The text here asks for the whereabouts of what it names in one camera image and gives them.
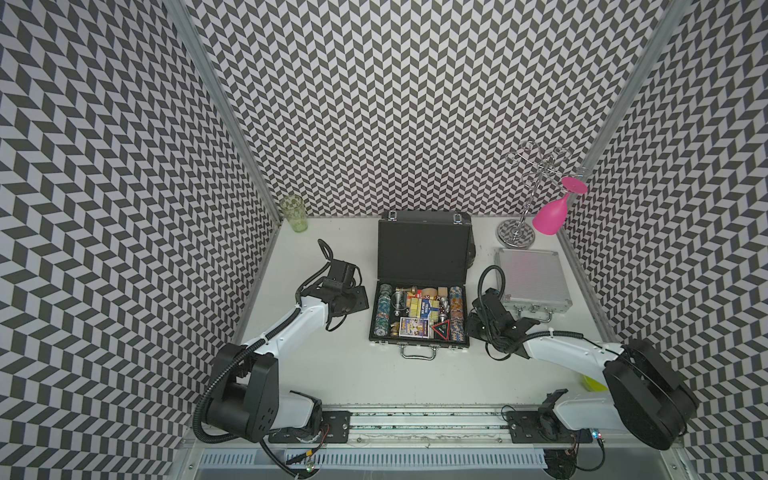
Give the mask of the silver aluminium poker case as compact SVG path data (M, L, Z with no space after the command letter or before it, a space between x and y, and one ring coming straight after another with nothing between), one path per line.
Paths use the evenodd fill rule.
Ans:
M497 249L494 260L505 276L502 304L517 318L549 323L572 307L558 252Z

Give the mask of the black poker case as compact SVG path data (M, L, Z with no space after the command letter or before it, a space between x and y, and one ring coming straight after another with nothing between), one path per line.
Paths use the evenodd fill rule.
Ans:
M461 211L390 210L378 223L377 283L369 340L400 348L465 350L467 272L476 254L471 216ZM420 300L439 301L436 320L419 317ZM431 326L449 320L449 341L434 337Z

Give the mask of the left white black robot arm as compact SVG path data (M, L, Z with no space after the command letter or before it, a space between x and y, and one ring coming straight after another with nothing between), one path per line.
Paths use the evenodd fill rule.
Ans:
M318 245L326 263L299 285L293 309L264 333L244 344L228 343L215 356L192 416L197 440L258 443L280 430L313 439L321 430L322 401L283 390L279 361L314 332L334 331L333 319L367 310L369 302L359 268L335 258L324 240Z

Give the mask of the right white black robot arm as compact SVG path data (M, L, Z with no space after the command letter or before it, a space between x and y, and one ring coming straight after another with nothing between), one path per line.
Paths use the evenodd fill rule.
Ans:
M700 405L682 376L653 343L597 342L580 332L541 329L534 319L515 319L502 305L506 286L502 268L491 265L482 278L496 273L498 288L478 288L468 332L482 340L497 360L514 356L560 366L603 385L599 392L553 392L540 406L546 425L569 430L619 430L657 450L669 449L688 431Z

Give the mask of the green all in triangle marker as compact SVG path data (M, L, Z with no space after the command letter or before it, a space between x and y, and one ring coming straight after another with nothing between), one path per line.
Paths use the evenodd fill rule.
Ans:
M449 341L451 339L449 320L435 323L431 326L431 329L435 338L442 341Z

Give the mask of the blue yellow card deck box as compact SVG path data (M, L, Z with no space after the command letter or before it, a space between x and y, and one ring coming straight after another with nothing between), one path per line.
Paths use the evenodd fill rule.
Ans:
M436 320L439 317L440 304L435 298L422 298L420 300L419 317L421 319Z

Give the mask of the pink plastic wine glass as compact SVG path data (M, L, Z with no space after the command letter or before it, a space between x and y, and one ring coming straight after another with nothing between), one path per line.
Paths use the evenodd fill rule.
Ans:
M588 186L576 177L564 177L561 184L566 191L565 195L546 204L532 220L532 226L538 233L555 235L567 218L569 197L588 192Z

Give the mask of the yellow-green plastic ball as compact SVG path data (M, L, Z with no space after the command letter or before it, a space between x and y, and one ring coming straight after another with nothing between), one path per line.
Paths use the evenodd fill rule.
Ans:
M608 390L604 384L588 376L582 377L582 384L590 392L604 392Z

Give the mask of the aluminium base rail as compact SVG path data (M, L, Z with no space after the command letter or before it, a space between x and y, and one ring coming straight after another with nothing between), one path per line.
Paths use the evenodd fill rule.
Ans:
M538 405L528 403L339 403L323 406L343 414L344 428L326 447L372 448L542 448L566 450L591 443L519 442L511 439L508 422L503 415L513 410L535 411ZM289 444L265 441L274 448L283 445L311 447L320 442Z

